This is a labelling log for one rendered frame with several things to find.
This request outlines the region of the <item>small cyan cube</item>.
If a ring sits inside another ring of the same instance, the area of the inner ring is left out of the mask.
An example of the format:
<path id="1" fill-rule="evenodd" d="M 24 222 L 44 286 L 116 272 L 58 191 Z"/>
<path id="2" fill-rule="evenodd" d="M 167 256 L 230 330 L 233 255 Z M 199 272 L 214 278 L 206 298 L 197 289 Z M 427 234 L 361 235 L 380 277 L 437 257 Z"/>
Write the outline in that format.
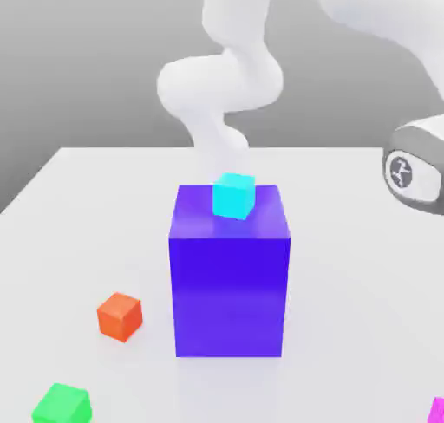
<path id="1" fill-rule="evenodd" d="M 254 208 L 255 177 L 224 173 L 212 185 L 212 213 L 223 218 L 245 220 Z"/>

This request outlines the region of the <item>small orange cube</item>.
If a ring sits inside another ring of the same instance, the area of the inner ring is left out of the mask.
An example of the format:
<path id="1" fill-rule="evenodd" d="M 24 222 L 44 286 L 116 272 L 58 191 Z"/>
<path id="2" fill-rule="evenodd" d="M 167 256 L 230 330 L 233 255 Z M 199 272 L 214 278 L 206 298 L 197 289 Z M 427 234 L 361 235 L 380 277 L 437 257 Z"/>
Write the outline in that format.
<path id="1" fill-rule="evenodd" d="M 140 299 L 115 292 L 98 309 L 102 334 L 126 342 L 143 323 Z"/>

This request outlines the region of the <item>small green cube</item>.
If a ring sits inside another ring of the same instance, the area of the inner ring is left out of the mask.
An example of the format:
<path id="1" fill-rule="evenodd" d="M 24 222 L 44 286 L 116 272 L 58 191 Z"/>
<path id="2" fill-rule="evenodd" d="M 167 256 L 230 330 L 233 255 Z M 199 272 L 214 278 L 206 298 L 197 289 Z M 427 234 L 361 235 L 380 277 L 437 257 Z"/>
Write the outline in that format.
<path id="1" fill-rule="evenodd" d="M 54 383 L 31 414 L 33 423 L 90 423 L 92 407 L 86 389 Z"/>

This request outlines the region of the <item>small magenta cube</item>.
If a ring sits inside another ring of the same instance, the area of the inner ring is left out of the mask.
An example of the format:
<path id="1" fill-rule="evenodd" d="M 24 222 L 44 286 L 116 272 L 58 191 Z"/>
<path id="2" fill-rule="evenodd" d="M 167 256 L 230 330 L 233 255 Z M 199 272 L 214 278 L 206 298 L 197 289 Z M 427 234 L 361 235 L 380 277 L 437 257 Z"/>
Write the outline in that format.
<path id="1" fill-rule="evenodd" d="M 444 423 L 444 398 L 434 398 L 427 423 Z"/>

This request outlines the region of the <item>large purple box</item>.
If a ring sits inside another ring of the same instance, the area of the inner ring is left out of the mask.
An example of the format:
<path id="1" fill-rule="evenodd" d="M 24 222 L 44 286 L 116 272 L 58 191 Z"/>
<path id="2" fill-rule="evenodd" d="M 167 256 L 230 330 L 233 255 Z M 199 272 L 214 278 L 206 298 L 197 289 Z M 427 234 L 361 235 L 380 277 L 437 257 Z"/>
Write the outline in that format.
<path id="1" fill-rule="evenodd" d="M 208 185 L 180 185 L 168 237 L 178 357 L 279 357 L 291 233 L 278 188 L 245 220 L 212 214 Z"/>

